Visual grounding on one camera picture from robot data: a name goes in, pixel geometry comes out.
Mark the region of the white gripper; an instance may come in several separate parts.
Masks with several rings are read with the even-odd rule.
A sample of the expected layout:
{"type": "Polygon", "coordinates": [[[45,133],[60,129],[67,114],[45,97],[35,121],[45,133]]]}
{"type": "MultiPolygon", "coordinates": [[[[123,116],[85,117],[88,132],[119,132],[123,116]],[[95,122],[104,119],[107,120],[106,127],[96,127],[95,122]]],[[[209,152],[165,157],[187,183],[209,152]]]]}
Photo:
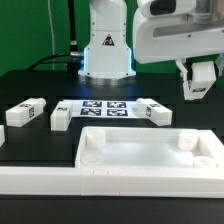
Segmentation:
{"type": "Polygon", "coordinates": [[[134,58],[140,64],[176,60],[183,84],[190,87],[185,58],[221,53],[217,75],[224,70],[224,20],[198,24],[186,16],[147,18],[137,10],[133,21],[134,58]]]}

